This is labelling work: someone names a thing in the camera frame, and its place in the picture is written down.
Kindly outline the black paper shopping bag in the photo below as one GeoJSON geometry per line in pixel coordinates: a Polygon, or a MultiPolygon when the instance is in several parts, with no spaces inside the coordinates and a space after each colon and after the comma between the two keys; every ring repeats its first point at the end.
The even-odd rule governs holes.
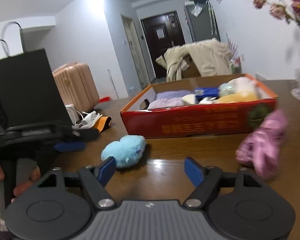
{"type": "Polygon", "coordinates": [[[0,44],[6,54],[0,59],[0,103],[7,114],[8,125],[57,121],[70,126],[72,122],[57,89],[46,51],[38,49],[10,55],[5,32],[13,24],[12,21],[6,23],[0,35],[0,44]]]}

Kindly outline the red plastic bucket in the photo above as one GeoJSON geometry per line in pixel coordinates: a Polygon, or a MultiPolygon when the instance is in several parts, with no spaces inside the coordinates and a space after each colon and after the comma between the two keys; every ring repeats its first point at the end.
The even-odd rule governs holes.
{"type": "Polygon", "coordinates": [[[104,98],[100,98],[99,103],[103,103],[103,102],[109,102],[111,101],[112,98],[109,96],[105,96],[104,98]]]}

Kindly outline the pink satin bow scrunchie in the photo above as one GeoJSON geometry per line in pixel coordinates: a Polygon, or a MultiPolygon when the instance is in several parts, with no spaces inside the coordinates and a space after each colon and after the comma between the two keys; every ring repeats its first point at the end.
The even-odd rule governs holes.
{"type": "Polygon", "coordinates": [[[279,170],[279,152],[288,121],[281,109],[268,114],[259,128],[250,133],[236,150],[236,160],[253,167],[263,180],[274,178],[279,170]]]}

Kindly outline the light blue plush toy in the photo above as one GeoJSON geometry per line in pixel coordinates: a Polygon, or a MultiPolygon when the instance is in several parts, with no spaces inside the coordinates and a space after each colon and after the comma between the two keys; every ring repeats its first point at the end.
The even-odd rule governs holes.
{"type": "Polygon", "coordinates": [[[120,140],[109,143],[101,152],[101,160],[113,157],[118,169],[130,168],[143,157],[146,139],[140,135],[126,135],[120,140]]]}

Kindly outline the white and yellow plush toy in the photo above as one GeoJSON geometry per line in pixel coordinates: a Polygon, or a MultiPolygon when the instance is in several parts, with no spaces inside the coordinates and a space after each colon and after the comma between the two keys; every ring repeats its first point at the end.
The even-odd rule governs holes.
{"type": "Polygon", "coordinates": [[[238,77],[229,82],[221,84],[219,87],[219,96],[216,98],[207,97],[197,100],[200,104],[212,103],[237,103],[258,100],[257,85],[255,81],[247,77],[238,77]]]}

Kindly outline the red orange cardboard box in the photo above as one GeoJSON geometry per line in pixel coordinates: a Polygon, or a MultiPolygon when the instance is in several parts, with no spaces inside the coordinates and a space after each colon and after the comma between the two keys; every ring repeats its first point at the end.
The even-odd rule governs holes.
{"type": "Polygon", "coordinates": [[[264,118],[276,108],[278,99],[274,91],[249,74],[245,74],[245,77],[256,85],[258,99],[255,101],[159,109],[141,107],[143,102],[153,102],[161,92],[213,88],[238,77],[238,74],[195,77],[149,85],[121,109],[124,126],[128,134],[142,135],[147,139],[249,133],[258,128],[264,118]]]}

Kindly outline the orange cloth with white items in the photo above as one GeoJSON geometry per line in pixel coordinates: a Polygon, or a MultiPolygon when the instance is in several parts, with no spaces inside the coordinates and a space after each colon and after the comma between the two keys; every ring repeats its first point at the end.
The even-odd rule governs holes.
{"type": "Polygon", "coordinates": [[[83,114],[83,119],[73,126],[74,129],[96,129],[101,133],[111,127],[112,118],[109,116],[104,116],[96,111],[83,114]]]}

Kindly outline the beige coat on chair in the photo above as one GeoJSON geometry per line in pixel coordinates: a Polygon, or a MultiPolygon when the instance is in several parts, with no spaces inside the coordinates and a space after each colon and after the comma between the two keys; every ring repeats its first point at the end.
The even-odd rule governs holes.
{"type": "Polygon", "coordinates": [[[216,38],[169,48],[155,61],[166,69],[166,81],[182,79],[183,59],[190,56],[201,77],[231,75],[231,53],[226,43],[216,38]]]}

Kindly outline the grey refrigerator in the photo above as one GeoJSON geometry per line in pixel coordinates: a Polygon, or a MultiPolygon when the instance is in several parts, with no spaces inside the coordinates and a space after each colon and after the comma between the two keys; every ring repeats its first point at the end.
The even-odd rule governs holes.
{"type": "Polygon", "coordinates": [[[209,0],[187,1],[184,10],[193,42],[213,38],[220,41],[215,13],[209,0]]]}

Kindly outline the pink hard-shell suitcase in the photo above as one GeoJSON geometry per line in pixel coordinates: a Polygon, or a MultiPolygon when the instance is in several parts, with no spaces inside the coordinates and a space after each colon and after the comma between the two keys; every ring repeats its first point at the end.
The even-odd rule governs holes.
{"type": "Polygon", "coordinates": [[[90,68],[86,63],[69,63],[52,72],[65,105],[79,112],[92,110],[100,100],[90,68]]]}

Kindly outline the dark brown entrance door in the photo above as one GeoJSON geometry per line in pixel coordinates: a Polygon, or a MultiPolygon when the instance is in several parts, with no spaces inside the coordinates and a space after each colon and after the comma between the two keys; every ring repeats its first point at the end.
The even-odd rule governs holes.
{"type": "Polygon", "coordinates": [[[141,20],[155,76],[166,77],[166,69],[156,63],[166,50],[185,44],[183,31],[176,11],[156,15],[141,20]]]}

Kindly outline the blue tissue pack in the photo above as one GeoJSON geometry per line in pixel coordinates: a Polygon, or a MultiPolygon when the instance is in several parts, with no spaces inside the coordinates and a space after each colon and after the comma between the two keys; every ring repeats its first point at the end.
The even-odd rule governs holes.
{"type": "Polygon", "coordinates": [[[198,100],[202,100],[207,97],[217,98],[219,96],[219,89],[217,87],[196,88],[194,90],[194,94],[198,100]]]}

